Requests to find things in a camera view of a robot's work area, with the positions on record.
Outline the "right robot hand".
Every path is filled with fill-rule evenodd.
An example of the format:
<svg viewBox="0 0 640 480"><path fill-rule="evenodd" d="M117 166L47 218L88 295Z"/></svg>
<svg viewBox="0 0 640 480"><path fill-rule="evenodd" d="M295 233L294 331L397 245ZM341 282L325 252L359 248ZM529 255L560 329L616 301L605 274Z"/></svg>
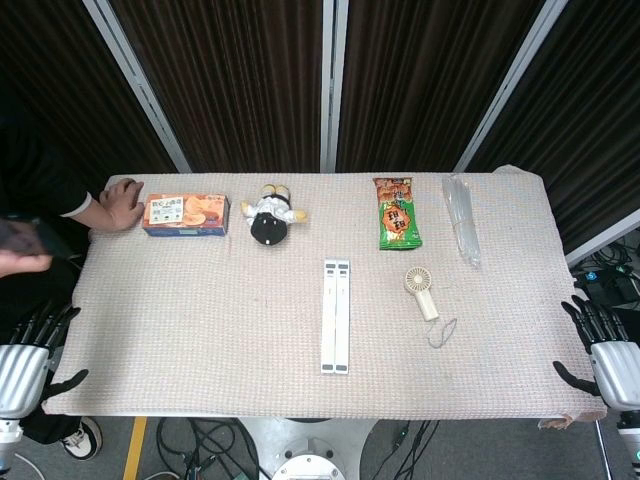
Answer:
<svg viewBox="0 0 640 480"><path fill-rule="evenodd" d="M573 295L562 308L570 316L588 355L593 378L571 374L559 361L553 367L570 387L601 398L620 412L639 409L639 345L612 308Z"/></svg>

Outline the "person's hand on table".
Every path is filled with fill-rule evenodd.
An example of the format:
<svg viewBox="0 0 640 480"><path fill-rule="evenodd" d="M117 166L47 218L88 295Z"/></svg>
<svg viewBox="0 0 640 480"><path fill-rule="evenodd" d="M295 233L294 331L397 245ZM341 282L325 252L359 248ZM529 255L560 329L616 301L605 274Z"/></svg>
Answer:
<svg viewBox="0 0 640 480"><path fill-rule="evenodd" d="M93 201L85 211L84 224L106 232L131 228L144 212L139 200L143 186L143 182L125 178L104 190L99 200Z"/></svg>

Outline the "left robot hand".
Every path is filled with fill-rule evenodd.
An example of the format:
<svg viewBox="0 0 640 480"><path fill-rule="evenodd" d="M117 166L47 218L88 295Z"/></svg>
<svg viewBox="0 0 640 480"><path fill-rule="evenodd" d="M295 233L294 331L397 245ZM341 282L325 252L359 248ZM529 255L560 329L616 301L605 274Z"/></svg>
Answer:
<svg viewBox="0 0 640 480"><path fill-rule="evenodd" d="M41 403L77 387L88 376L82 369L70 379L49 379L56 350L66 339L71 321L81 309L48 302L21 320L1 344L1 417L10 421L29 416Z"/></svg>

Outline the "person's hand holding phone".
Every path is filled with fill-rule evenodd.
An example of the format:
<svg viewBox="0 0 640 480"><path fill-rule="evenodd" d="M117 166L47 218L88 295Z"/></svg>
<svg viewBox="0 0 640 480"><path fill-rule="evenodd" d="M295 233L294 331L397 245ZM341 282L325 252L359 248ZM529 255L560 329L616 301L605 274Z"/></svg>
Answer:
<svg viewBox="0 0 640 480"><path fill-rule="evenodd" d="M0 277L16 274L39 273L50 268L53 257L50 255L18 255L11 251L0 252Z"/></svg>

